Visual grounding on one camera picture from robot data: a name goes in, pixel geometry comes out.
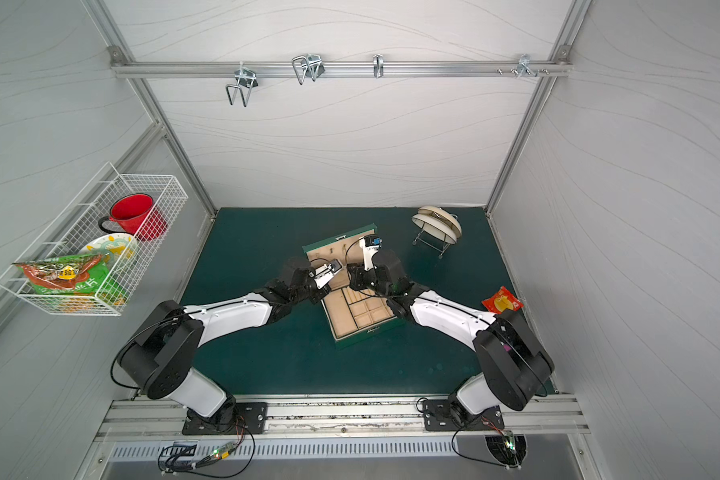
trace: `metal vent grille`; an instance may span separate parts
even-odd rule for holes
[[[154,461],[158,453],[178,453],[188,445],[197,444],[194,458],[207,456],[224,442],[213,440],[176,442],[118,442],[110,456],[110,462]],[[230,458],[248,458],[252,445],[246,441]],[[273,438],[256,440],[256,458],[374,458],[401,456],[455,456],[450,436],[426,438]]]

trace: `wall hook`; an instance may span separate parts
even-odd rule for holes
[[[242,62],[240,62],[240,70],[235,72],[235,83],[226,86],[226,97],[230,100],[230,105],[234,105],[237,91],[240,91],[242,106],[247,107],[248,101],[251,99],[251,90],[253,90],[254,87],[258,86],[259,81],[256,80],[256,72],[243,67]],[[248,89],[248,95],[246,95],[246,92],[242,90],[243,88]]]
[[[304,79],[309,76],[314,82],[317,77],[326,72],[326,68],[322,66],[322,58],[320,55],[307,53],[300,55],[291,60],[293,71],[296,72],[296,80],[298,84],[304,85]]]
[[[376,78],[384,76],[384,55],[376,54],[373,56],[373,76]]]
[[[514,72],[515,76],[517,77],[538,77],[539,71],[538,70],[531,70],[528,64],[530,63],[530,57],[526,54],[520,57],[520,60],[518,61],[518,67],[513,68],[512,72]]]

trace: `mug handle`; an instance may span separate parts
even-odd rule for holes
[[[102,224],[108,220],[110,220],[110,218],[108,216],[102,216],[101,218],[99,218],[99,228],[101,228],[101,231],[105,232],[106,234],[122,234],[123,233],[123,231],[118,232],[115,230],[110,230],[108,228],[104,228],[104,225],[102,225]]]

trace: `green jewelry box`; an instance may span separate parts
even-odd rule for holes
[[[317,258],[327,261],[338,259],[345,267],[346,263],[361,263],[362,251],[358,241],[366,235],[375,234],[376,228],[371,224],[326,238],[304,246],[304,253],[310,261]],[[346,268],[328,284],[332,291],[322,300],[322,307],[338,348],[361,342],[405,322],[394,316],[384,299],[374,296],[373,291],[356,292],[350,289]]]

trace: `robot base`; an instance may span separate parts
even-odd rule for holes
[[[459,425],[454,422],[453,407],[454,405],[450,400],[424,400],[422,402],[424,428],[428,432],[455,432],[459,430]],[[499,406],[487,408],[483,412],[483,417],[493,423],[496,428],[504,428],[504,418],[501,416]],[[479,420],[475,420],[462,429],[465,431],[493,430]]]
[[[193,410],[187,410],[182,435],[235,435],[234,418],[242,417],[242,424],[248,428],[251,435],[259,435],[264,432],[264,421],[266,420],[267,404],[265,402],[237,403],[232,408],[230,420],[221,423],[221,428],[208,418],[203,418]]]

